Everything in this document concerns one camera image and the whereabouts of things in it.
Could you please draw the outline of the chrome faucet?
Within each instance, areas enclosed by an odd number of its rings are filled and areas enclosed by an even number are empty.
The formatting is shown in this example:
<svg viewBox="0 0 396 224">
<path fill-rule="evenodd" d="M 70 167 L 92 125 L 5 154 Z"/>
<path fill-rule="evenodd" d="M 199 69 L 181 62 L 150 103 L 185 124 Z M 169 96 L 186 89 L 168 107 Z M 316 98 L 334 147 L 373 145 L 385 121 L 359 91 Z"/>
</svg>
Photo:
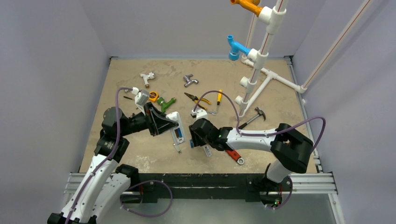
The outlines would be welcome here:
<svg viewBox="0 0 396 224">
<path fill-rule="evenodd" d="M 187 88 L 189 87 L 191 84 L 198 84 L 199 81 L 197 79 L 192 79 L 193 74 L 189 74 L 189 75 L 185 75 L 183 77 L 183 80 L 185 81 L 184 87 Z"/>
</svg>

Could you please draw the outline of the red adjustable wrench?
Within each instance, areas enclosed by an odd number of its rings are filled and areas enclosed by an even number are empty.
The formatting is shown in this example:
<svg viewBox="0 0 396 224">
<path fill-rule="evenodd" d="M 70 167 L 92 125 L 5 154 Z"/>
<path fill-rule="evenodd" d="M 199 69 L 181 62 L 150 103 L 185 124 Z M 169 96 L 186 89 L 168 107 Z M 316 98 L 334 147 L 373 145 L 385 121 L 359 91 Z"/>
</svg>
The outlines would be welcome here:
<svg viewBox="0 0 396 224">
<path fill-rule="evenodd" d="M 225 151 L 237 164 L 243 165 L 245 163 L 242 156 L 236 150 L 226 150 Z"/>
</svg>

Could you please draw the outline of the orange tape measure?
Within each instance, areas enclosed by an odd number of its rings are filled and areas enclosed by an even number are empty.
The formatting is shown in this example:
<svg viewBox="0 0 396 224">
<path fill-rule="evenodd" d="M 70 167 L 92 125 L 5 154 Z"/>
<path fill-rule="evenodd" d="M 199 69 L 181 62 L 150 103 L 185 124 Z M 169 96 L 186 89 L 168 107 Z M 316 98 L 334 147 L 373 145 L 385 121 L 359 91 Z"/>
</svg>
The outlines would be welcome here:
<svg viewBox="0 0 396 224">
<path fill-rule="evenodd" d="M 149 92 L 149 101 L 155 103 L 159 98 L 159 94 L 156 91 Z"/>
</svg>

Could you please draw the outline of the yellow handled screwdriver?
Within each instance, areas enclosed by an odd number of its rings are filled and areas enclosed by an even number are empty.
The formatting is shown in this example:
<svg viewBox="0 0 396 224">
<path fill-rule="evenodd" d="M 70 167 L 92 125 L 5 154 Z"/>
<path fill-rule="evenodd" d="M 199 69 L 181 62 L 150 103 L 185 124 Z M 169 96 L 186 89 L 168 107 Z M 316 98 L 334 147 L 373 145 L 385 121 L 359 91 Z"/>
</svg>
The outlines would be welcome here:
<svg viewBox="0 0 396 224">
<path fill-rule="evenodd" d="M 221 98 L 222 98 L 222 90 L 219 90 L 218 95 L 217 95 L 216 113 L 219 112 L 219 107 L 220 107 L 220 103 L 221 103 Z"/>
</svg>

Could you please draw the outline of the green plastic faucet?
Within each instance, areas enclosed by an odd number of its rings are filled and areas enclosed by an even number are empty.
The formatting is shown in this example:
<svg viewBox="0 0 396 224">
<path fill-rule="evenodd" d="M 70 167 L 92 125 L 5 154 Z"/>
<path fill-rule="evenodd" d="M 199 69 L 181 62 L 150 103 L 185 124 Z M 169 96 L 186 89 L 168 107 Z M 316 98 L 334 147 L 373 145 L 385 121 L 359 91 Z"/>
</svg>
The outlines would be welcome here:
<svg viewBox="0 0 396 224">
<path fill-rule="evenodd" d="M 166 110 L 176 102 L 176 98 L 171 98 L 168 102 L 163 98 L 163 97 L 159 97 L 157 99 L 157 103 L 160 105 L 161 107 L 161 112 L 165 113 Z"/>
</svg>

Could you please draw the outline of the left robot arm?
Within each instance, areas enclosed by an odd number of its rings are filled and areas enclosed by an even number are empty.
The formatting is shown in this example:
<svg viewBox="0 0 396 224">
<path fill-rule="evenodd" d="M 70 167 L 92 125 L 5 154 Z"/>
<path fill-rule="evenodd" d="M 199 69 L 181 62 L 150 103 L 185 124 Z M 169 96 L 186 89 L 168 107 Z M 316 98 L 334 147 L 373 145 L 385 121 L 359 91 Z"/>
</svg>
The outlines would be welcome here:
<svg viewBox="0 0 396 224">
<path fill-rule="evenodd" d="M 104 112 L 103 119 L 88 171 L 61 212 L 51 213 L 49 224 L 97 224 L 124 191 L 138 188 L 138 169 L 120 164 L 129 145 L 125 136 L 144 130 L 152 136 L 170 131 L 176 145 L 185 141 L 180 114 L 165 114 L 151 102 L 131 117 L 126 117 L 118 107 L 111 107 Z"/>
</svg>

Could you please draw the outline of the silver metal transceiver module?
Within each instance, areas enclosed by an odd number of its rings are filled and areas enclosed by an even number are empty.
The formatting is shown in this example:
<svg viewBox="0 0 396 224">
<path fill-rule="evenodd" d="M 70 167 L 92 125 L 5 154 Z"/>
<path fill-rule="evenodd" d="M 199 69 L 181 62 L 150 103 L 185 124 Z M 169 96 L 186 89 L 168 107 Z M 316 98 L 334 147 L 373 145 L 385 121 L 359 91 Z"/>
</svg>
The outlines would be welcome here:
<svg viewBox="0 0 396 224">
<path fill-rule="evenodd" d="M 179 146 L 178 146 L 178 145 L 175 145 L 174 147 L 175 147 L 176 151 L 177 151 L 179 154 L 181 154 L 181 153 L 182 153 L 182 152 L 181 152 L 181 149 L 179 148 Z"/>
</svg>

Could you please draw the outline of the black handled hammer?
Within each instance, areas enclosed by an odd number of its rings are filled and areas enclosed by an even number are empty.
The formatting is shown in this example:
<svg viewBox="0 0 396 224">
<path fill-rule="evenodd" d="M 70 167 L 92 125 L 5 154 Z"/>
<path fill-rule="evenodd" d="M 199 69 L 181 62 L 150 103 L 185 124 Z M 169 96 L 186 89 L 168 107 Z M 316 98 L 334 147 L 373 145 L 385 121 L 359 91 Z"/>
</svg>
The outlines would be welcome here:
<svg viewBox="0 0 396 224">
<path fill-rule="evenodd" d="M 254 120 L 256 120 L 258 117 L 262 117 L 263 120 L 266 121 L 266 119 L 267 119 L 267 118 L 266 118 L 266 114 L 265 114 L 265 112 L 264 112 L 261 108 L 256 107 L 254 110 L 257 112 L 257 114 L 256 114 L 255 116 L 253 116 L 252 118 L 250 118 L 250 119 L 249 119 L 248 121 L 246 121 L 245 123 L 243 123 L 242 125 L 238 126 L 239 129 L 245 128 L 247 125 L 249 125 L 250 123 L 252 123 L 252 122 L 253 122 Z"/>
</svg>

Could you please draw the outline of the blue pipe tap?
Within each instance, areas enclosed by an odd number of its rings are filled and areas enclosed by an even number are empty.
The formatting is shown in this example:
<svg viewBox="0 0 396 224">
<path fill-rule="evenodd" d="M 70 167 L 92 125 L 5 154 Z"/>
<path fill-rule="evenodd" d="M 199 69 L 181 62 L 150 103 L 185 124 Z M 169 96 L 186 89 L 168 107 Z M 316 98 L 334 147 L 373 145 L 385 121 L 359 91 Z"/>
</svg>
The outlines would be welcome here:
<svg viewBox="0 0 396 224">
<path fill-rule="evenodd" d="M 239 42 L 236 42 L 233 39 L 233 35 L 229 35 L 227 37 L 227 42 L 230 46 L 230 51 L 228 53 L 228 58 L 232 61 L 236 61 L 240 57 L 240 53 L 243 53 L 244 55 L 248 55 L 252 49 L 249 49 L 245 47 L 244 45 L 240 44 Z"/>
</svg>

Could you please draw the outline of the orange pipe fitting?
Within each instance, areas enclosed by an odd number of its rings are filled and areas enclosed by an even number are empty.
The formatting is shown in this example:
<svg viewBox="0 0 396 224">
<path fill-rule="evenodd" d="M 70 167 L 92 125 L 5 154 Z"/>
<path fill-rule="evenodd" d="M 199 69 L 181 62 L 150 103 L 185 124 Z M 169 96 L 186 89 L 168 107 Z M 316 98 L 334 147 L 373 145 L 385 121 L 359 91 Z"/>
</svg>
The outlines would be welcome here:
<svg viewBox="0 0 396 224">
<path fill-rule="evenodd" d="M 240 5 L 242 8 L 252 12 L 257 17 L 263 10 L 263 7 L 259 6 L 260 0 L 230 0 L 232 5 Z"/>
</svg>

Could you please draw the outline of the white PVC pipe stand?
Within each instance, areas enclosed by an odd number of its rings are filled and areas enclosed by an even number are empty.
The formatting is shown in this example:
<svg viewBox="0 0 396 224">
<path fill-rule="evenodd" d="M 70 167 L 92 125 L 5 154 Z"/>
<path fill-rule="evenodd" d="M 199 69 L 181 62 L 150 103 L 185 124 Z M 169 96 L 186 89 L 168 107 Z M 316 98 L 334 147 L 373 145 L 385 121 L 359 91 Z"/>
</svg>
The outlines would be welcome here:
<svg viewBox="0 0 396 224">
<path fill-rule="evenodd" d="M 239 106 L 238 117 L 242 118 L 254 101 L 259 97 L 260 93 L 269 84 L 271 80 L 277 80 L 284 85 L 292 88 L 298 93 L 304 93 L 307 88 L 294 84 L 285 78 L 280 77 L 275 72 L 265 68 L 266 61 L 269 56 L 270 46 L 274 39 L 275 34 L 278 32 L 284 17 L 287 13 L 287 0 L 278 0 L 273 7 L 263 7 L 263 10 L 257 17 L 253 16 L 249 28 L 247 42 L 245 47 L 252 49 L 248 55 L 240 53 L 239 59 L 242 63 L 249 65 L 253 68 L 250 77 L 243 77 L 240 80 L 240 85 L 245 88 L 245 93 L 242 96 L 237 96 L 235 99 L 236 104 Z M 266 33 L 262 45 L 259 49 L 250 48 L 249 42 L 252 39 L 255 24 L 261 21 L 266 24 Z"/>
</svg>

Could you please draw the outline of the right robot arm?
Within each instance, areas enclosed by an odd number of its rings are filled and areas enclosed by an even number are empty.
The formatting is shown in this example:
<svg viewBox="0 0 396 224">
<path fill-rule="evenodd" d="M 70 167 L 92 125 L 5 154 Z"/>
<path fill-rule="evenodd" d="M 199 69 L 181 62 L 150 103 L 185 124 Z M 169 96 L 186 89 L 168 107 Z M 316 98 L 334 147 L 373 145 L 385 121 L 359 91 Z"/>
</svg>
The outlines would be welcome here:
<svg viewBox="0 0 396 224">
<path fill-rule="evenodd" d="M 194 147 L 209 145 L 218 151 L 252 149 L 271 152 L 276 161 L 262 177 L 263 186 L 273 190 L 291 173 L 304 174 L 310 160 L 313 142 L 286 123 L 278 128 L 249 131 L 232 127 L 217 128 L 205 118 L 189 126 Z"/>
</svg>

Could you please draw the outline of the white remote control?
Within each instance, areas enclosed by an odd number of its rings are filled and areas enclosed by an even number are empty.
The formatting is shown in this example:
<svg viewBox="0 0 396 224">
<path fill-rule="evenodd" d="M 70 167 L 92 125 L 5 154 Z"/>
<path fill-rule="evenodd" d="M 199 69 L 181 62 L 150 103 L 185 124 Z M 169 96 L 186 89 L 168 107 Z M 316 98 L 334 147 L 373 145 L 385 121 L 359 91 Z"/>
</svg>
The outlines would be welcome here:
<svg viewBox="0 0 396 224">
<path fill-rule="evenodd" d="M 170 119 L 172 121 L 175 121 L 177 123 L 177 126 L 174 127 L 172 129 L 172 131 L 171 131 L 171 135 L 172 135 L 174 144 L 180 145 L 180 144 L 184 143 L 186 141 L 185 131 L 184 131 L 182 119 L 181 119 L 181 116 L 180 116 L 179 112 L 171 112 L 171 113 L 166 115 L 166 118 L 168 118 L 168 119 Z M 176 137 L 175 130 L 178 129 L 178 128 L 180 128 L 180 130 L 181 130 L 181 133 L 182 133 L 182 136 L 183 136 L 182 139 L 178 139 Z"/>
</svg>

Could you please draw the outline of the yellow handled pliers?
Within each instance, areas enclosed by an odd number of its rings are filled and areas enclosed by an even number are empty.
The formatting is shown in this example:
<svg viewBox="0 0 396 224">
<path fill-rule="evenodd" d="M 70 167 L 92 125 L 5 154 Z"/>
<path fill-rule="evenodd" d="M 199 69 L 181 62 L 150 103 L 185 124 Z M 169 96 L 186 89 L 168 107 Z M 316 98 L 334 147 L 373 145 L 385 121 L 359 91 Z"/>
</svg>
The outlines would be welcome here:
<svg viewBox="0 0 396 224">
<path fill-rule="evenodd" d="M 197 97 L 197 96 L 195 96 L 195 95 L 189 94 L 189 93 L 187 93 L 187 92 L 185 92 L 184 94 L 185 94 L 187 97 L 189 97 L 192 101 L 194 101 L 195 103 L 197 103 L 198 100 L 199 100 L 199 97 Z M 207 103 L 208 105 L 211 105 L 211 104 L 212 104 L 212 103 L 211 103 L 209 100 L 207 100 L 206 98 L 202 98 L 201 101 Z M 202 106 L 201 104 L 198 104 L 198 107 L 201 108 L 201 109 L 207 110 L 207 107 L 204 107 L 204 106 Z"/>
</svg>

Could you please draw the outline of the white plastic faucet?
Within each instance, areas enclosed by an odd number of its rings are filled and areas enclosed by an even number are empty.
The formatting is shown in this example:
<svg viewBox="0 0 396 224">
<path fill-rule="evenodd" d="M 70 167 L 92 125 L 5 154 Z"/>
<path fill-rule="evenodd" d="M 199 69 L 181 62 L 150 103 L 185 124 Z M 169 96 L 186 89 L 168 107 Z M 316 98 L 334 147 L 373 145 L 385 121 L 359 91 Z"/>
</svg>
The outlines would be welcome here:
<svg viewBox="0 0 396 224">
<path fill-rule="evenodd" d="M 149 80 L 155 79 L 156 75 L 153 72 L 150 72 L 148 74 L 140 74 L 140 77 L 143 79 L 144 85 L 148 89 L 150 87 Z"/>
</svg>

